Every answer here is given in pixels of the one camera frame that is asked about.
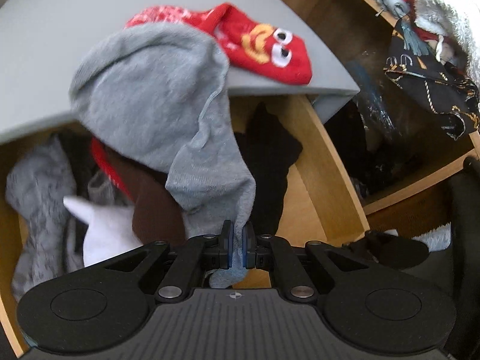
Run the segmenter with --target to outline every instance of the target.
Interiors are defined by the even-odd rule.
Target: wooden panel
[[[480,158],[480,134],[478,131],[472,132],[470,135],[470,140],[472,141],[477,157]]]
[[[369,229],[350,178],[325,128],[305,96],[270,102],[280,122],[303,145],[296,166],[328,243],[341,245]]]
[[[367,216],[374,230],[397,229],[403,237],[427,233],[451,221],[452,201],[446,182]]]
[[[270,274],[261,269],[250,269],[247,276],[239,283],[233,285],[233,288],[271,288]]]
[[[431,186],[439,183],[440,181],[443,181],[449,178],[450,176],[454,175],[455,173],[463,169],[463,160],[467,156],[472,156],[477,158],[477,153],[475,149],[472,149],[471,151],[467,152],[463,156],[459,157],[458,159],[449,163],[448,165],[444,166],[438,171],[433,172],[427,175],[426,177],[421,178],[420,180],[407,185],[405,188],[402,188],[396,192],[390,193],[384,198],[379,199],[373,203],[367,204],[365,207],[363,207],[365,214],[369,215],[369,214],[372,214],[373,212],[382,210],[388,206],[391,206],[392,204],[396,204],[419,192],[422,192],[427,188],[430,188]]]
[[[29,229],[28,229],[28,223],[21,216],[18,216],[18,228],[20,231],[20,238],[22,240],[22,245],[25,245],[25,242],[27,242]]]
[[[380,5],[375,0],[363,0],[365,1],[370,7],[372,7],[377,14],[380,14],[383,19],[390,24],[392,27],[395,27],[397,20],[395,17],[392,16],[390,12],[387,12],[385,10],[382,10],[380,8]]]
[[[269,97],[232,97],[230,99],[230,118],[235,132],[245,132],[248,121],[255,112],[258,103],[268,102]]]
[[[6,176],[17,159],[16,145],[3,145],[0,157],[0,321],[13,351],[20,356],[27,345],[16,323],[17,303],[11,294],[11,278],[22,251],[22,240],[18,216],[4,199]]]
[[[312,240],[328,242],[315,206],[295,165],[290,168],[287,180],[289,187],[277,235],[287,239],[290,245],[299,247],[304,247]]]

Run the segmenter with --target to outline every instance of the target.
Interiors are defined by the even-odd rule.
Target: drawer
[[[307,98],[299,95],[233,98],[230,108],[235,131],[244,131],[260,101],[303,145],[298,161],[290,168],[277,235],[294,246],[304,246],[314,239],[341,245],[361,237],[369,228],[362,206]],[[27,228],[4,200],[5,179],[17,159],[50,133],[51,130],[38,132],[0,146],[0,320],[17,356],[27,346],[16,323],[16,302],[10,284]],[[236,287],[269,287],[268,274],[252,270]]]

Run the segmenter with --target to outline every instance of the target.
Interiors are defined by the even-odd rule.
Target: black fabric
[[[351,100],[326,123],[325,129],[350,177],[366,183],[365,175],[372,156],[367,151],[362,116]]]
[[[397,22],[388,51],[386,76],[403,89],[421,107],[437,115],[441,128],[452,138],[478,129],[478,96],[472,99],[471,81],[445,68],[430,51],[416,56],[404,48],[402,20]]]
[[[363,197],[384,190],[419,165],[417,158],[409,156],[402,147],[387,142],[375,154],[370,153],[362,117],[353,101],[333,115],[325,123],[325,129],[347,173],[361,183]]]
[[[245,134],[235,133],[238,148],[255,179],[256,191],[250,221],[255,234],[272,234],[278,230],[287,192],[289,168],[302,152],[302,144],[258,104],[247,124]]]
[[[445,348],[458,360],[480,359],[480,176],[467,166],[449,185],[457,321]]]

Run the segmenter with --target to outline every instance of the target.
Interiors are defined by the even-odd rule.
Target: wooden shelf
[[[419,192],[422,192],[432,187],[435,184],[438,184],[441,181],[444,181],[445,179],[462,170],[463,160],[468,156],[478,158],[477,152],[475,151],[475,149],[472,149],[464,155],[458,157],[454,161],[450,162],[449,164],[445,165],[444,167],[434,171],[433,173],[429,173],[428,171],[425,171],[425,169],[422,169],[420,173],[410,175],[409,177],[405,178],[400,184],[393,186],[393,189],[395,190],[400,187],[395,192],[392,192],[392,188],[387,188],[386,190],[382,191],[382,194],[385,195],[384,197],[378,198],[372,203],[364,205],[363,210],[365,214],[373,214],[376,211],[380,211],[393,204],[399,203],[404,199],[407,199]],[[425,173],[428,174],[424,177],[419,177],[419,175],[423,175]]]
[[[370,5],[375,10],[375,12],[377,12],[377,14],[380,14],[380,16],[383,17],[388,24],[390,24],[392,27],[395,27],[395,24],[397,23],[398,19],[395,19],[395,17],[393,17],[390,12],[382,10],[380,8],[380,5],[378,5],[375,0],[363,0],[363,1],[365,1],[368,5]]]

